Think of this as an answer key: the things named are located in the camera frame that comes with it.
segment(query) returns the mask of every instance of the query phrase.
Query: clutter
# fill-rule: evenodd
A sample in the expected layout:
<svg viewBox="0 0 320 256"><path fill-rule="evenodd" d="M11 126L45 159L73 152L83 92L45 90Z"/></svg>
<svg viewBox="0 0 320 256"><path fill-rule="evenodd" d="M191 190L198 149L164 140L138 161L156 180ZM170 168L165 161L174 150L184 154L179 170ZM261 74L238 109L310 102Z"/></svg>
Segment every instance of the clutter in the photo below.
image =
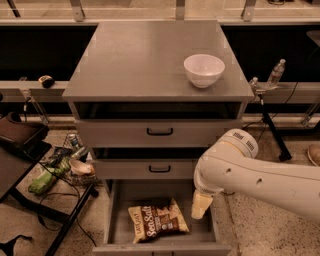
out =
<svg viewBox="0 0 320 256"><path fill-rule="evenodd" d="M75 170L73 170L73 172L71 171L71 159L80 162L82 165L88 165L85 162L89 149L80 143L79 146L75 148L68 138L69 135L63 147L56 146L53 154L49 156L46 161L41 162L43 172L31 182L28 188L30 193L42 195L50 189L59 178L66 180L74 186L98 183L99 180L94 174L93 167L90 168L90 172L88 173L76 173Z"/></svg>

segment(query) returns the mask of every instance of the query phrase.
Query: open drawer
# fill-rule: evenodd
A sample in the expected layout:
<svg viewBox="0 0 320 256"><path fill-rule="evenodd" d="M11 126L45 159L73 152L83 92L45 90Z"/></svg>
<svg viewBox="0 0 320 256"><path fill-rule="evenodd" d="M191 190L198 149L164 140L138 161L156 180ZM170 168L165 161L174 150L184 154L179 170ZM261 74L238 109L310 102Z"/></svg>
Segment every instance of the open drawer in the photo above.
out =
<svg viewBox="0 0 320 256"><path fill-rule="evenodd" d="M115 180L110 195L104 244L95 255L121 256L213 256L227 255L230 247L219 244L213 209L203 219L191 218L192 180ZM174 198L190 233L160 236L147 243L133 244L134 226L128 208L151 205L158 199Z"/></svg>

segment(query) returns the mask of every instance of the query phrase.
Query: cabinet shelf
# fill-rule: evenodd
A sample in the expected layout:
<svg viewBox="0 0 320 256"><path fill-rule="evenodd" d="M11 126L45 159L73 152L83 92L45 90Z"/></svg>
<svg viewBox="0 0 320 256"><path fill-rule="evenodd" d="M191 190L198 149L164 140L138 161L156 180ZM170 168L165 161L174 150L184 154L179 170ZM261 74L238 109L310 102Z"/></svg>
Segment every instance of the cabinet shelf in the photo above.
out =
<svg viewBox="0 0 320 256"><path fill-rule="evenodd" d="M235 119L241 102L75 102L80 119Z"/></svg>

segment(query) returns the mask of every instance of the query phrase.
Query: drawer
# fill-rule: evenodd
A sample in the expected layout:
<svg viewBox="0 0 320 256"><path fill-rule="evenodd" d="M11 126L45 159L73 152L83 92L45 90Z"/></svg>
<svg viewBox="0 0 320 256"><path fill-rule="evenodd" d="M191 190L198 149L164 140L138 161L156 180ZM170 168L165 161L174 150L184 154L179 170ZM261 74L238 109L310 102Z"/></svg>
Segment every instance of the drawer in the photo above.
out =
<svg viewBox="0 0 320 256"><path fill-rule="evenodd" d="M210 121L76 121L88 147L201 147L214 144L239 119Z"/></svg>
<svg viewBox="0 0 320 256"><path fill-rule="evenodd" d="M191 218L192 180L115 180L110 196L103 245L95 255L121 256L212 256L227 255L230 247L219 244L213 207L203 219ZM174 198L190 233L160 236L133 244L134 226L128 208L153 204L156 198Z"/></svg>
<svg viewBox="0 0 320 256"><path fill-rule="evenodd" d="M197 160L94 160L99 179L192 179Z"/></svg>

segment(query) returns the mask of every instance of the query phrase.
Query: white bowl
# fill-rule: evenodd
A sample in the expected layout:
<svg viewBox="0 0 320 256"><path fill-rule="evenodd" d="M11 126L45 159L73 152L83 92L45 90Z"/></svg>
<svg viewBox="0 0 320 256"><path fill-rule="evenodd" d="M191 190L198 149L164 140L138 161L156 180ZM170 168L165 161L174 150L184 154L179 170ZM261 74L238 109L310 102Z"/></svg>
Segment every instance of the white bowl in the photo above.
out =
<svg viewBox="0 0 320 256"><path fill-rule="evenodd" d="M196 54L185 59L184 69L188 80L193 85L206 88L221 77L225 65L215 56Z"/></svg>
<svg viewBox="0 0 320 256"><path fill-rule="evenodd" d="M70 159L69 164L71 166L71 171L76 175L90 174L92 171L92 165L83 163L76 159Z"/></svg>

